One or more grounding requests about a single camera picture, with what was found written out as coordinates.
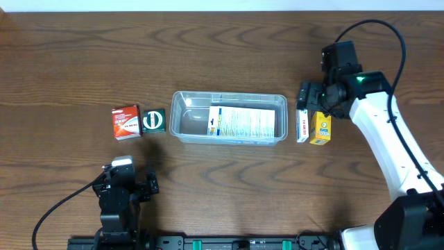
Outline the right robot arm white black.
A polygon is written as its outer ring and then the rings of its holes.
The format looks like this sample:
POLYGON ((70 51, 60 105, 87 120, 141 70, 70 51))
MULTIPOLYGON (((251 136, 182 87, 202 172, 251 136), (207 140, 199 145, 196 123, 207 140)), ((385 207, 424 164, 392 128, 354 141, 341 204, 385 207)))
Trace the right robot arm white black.
POLYGON ((352 42, 322 50, 320 83, 300 86, 299 109, 349 119, 367 140, 383 172, 391 205, 374 224, 343 229, 342 249, 442 249, 443 175, 407 128, 383 73, 364 72, 352 42))

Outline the yellow box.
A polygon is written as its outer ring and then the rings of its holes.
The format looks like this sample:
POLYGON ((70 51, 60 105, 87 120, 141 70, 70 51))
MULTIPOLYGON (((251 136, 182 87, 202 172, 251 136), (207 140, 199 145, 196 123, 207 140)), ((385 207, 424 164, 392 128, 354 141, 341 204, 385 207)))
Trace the yellow box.
POLYGON ((332 117, 325 116, 323 112, 313 111, 310 119, 309 143, 315 145, 324 145, 331 139, 332 117))

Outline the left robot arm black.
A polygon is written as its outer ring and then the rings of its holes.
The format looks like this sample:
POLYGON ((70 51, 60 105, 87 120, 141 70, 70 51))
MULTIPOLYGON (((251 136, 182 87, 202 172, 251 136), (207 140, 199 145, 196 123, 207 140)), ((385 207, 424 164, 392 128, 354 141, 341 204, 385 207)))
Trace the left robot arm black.
POLYGON ((146 174, 144 181, 135 180, 132 156, 116 157, 103 166, 103 177, 93 184, 101 209, 103 243, 136 247, 139 232, 140 204, 159 192, 155 172, 146 174))

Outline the slim white blue box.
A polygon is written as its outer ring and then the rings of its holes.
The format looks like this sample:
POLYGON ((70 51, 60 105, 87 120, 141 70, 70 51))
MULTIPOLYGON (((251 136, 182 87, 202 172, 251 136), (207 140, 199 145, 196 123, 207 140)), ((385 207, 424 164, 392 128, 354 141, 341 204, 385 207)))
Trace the slim white blue box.
POLYGON ((296 111, 296 142, 305 142, 309 137, 309 119, 307 110, 296 111))

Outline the large blue white box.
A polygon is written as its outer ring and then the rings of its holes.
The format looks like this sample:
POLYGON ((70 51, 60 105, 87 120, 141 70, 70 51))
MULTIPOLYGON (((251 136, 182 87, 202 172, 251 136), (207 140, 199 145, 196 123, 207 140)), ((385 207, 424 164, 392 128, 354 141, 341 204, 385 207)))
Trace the large blue white box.
POLYGON ((234 138, 274 138, 275 111, 212 106, 207 134, 234 138))

